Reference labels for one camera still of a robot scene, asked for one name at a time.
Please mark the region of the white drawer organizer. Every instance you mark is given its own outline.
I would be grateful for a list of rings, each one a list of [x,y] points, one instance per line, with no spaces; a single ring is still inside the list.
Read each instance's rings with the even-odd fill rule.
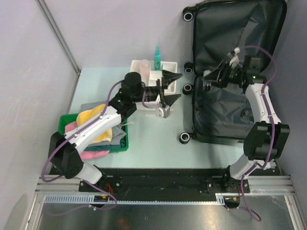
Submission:
[[[155,86],[156,81],[158,79],[161,79],[162,77],[162,70],[168,70],[168,71],[177,73],[177,69],[178,69],[177,62],[161,61],[161,68],[162,68],[161,70],[154,70],[154,61],[149,61],[149,62],[151,65],[151,70],[150,70],[148,83],[145,84],[146,86]],[[133,60],[130,66],[130,72],[137,72],[140,74],[139,63],[140,63],[140,60]],[[145,108],[141,102],[136,103],[136,105],[137,105],[136,114],[156,116],[155,109]]]

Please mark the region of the pink plastic pouch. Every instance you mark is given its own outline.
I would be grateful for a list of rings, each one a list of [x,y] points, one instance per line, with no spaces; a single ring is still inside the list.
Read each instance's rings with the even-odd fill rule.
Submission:
[[[147,84],[149,80],[149,75],[150,75],[150,70],[151,70],[151,65],[150,62],[146,59],[143,59],[139,63],[140,66],[140,74],[142,81]]]

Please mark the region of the teal toothpaste tube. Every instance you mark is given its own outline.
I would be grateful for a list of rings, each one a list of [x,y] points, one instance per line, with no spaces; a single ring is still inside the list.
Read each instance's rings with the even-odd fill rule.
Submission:
[[[154,54],[154,70],[160,70],[161,69],[161,53],[159,46],[156,46],[155,48],[155,54]]]

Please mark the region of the space astronaut hardshell suitcase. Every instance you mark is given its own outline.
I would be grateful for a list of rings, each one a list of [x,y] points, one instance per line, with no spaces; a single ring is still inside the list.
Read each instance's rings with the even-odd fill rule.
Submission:
[[[283,0],[205,0],[183,9],[182,17],[193,22],[193,61],[184,65],[195,74],[184,86],[192,96],[191,139],[201,143],[241,143],[254,125],[251,105],[235,83],[225,88],[206,85],[207,71],[227,66],[238,57],[241,70],[246,55],[261,58],[265,70],[274,52],[287,11]]]

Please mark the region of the grey blue garment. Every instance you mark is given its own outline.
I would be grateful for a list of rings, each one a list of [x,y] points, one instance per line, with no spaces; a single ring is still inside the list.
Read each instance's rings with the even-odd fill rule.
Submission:
[[[105,102],[100,101],[100,102],[95,102],[95,103],[84,103],[81,105],[80,112],[87,110],[87,109],[92,109],[99,104],[105,104]],[[103,146],[103,145],[119,145],[120,140],[125,137],[126,132],[121,129],[120,125],[112,127],[112,131],[113,131],[113,137],[111,141],[103,141],[98,144],[90,144],[89,146],[94,147],[94,146]]]

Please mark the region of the yellow cloth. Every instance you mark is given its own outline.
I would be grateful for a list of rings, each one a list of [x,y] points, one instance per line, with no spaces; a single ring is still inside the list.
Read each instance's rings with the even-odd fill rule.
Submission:
[[[100,112],[103,111],[104,107],[105,107],[105,104],[101,103],[92,109],[87,109],[87,110],[80,112],[76,119],[77,127],[82,126],[83,124],[88,122],[90,119],[98,115]],[[112,137],[113,137],[113,131],[112,129],[109,129],[103,134],[101,134],[99,137],[97,137],[91,144],[98,144],[103,141],[111,141]]]

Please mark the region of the teal green garment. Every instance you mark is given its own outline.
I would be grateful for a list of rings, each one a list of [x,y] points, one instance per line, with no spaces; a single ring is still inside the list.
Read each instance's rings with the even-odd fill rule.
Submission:
[[[103,146],[94,146],[90,147],[88,146],[85,150],[86,151],[98,151],[98,150],[117,150],[120,148],[124,148],[126,146],[126,140],[125,137],[120,140],[119,145],[103,145]]]

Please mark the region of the pink cloth garment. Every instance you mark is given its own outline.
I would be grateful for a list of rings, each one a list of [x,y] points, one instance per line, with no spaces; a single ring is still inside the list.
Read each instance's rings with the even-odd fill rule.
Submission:
[[[74,130],[77,128],[76,121],[70,122],[65,126],[65,133]],[[98,150],[98,151],[83,151],[80,154],[82,160],[92,160],[106,156],[110,150]]]

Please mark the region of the green plastic tray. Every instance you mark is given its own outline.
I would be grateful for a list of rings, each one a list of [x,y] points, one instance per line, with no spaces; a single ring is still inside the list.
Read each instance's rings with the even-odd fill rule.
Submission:
[[[59,119],[58,132],[64,134],[76,127],[76,118],[78,114],[62,115]],[[85,151],[106,151],[121,152],[129,147],[128,128],[117,125],[112,128],[111,141],[102,141],[100,143],[90,144]]]

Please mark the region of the small black capped bottle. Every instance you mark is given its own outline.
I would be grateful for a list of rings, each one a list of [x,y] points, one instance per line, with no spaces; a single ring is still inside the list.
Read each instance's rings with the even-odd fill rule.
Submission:
[[[203,89],[205,91],[209,91],[211,88],[211,79],[210,79],[210,70],[205,70],[203,72],[203,77],[202,77],[202,84],[203,84]]]

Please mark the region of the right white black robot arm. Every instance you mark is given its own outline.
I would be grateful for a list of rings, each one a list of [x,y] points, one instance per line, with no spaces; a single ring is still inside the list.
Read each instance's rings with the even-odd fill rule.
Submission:
[[[221,180],[226,192],[237,189],[239,179],[246,179],[257,168],[266,169],[270,161],[279,158],[290,134],[289,125],[283,124],[275,113],[260,64],[260,57],[246,55],[240,67],[235,56],[231,61],[222,61],[214,70],[206,70],[202,77],[207,90],[211,86],[225,88],[229,83],[238,85],[254,118],[244,140],[243,155],[229,166],[230,175]]]

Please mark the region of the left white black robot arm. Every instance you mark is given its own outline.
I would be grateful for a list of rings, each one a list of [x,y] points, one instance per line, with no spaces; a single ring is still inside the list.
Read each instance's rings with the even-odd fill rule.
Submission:
[[[47,162],[55,166],[60,176],[78,178],[88,182],[95,191],[102,191],[106,186],[104,173],[85,163],[80,154],[101,134],[126,121],[137,110],[137,103],[154,109],[160,118],[168,118],[171,106],[181,95],[166,95],[165,90],[182,76],[181,73],[163,70],[155,86],[145,86],[139,73],[127,73],[118,82],[120,89],[117,94],[107,97],[102,111],[72,131],[65,134],[56,132],[51,136]]]

